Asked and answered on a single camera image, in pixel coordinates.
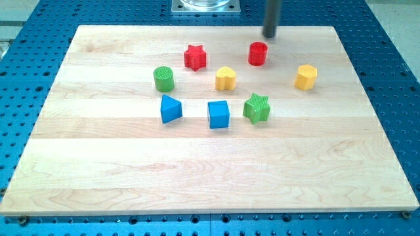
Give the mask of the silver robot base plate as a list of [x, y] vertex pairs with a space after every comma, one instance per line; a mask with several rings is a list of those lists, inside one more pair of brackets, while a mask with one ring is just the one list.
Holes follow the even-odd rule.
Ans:
[[173, 14], [240, 14], [240, 0], [172, 0]]

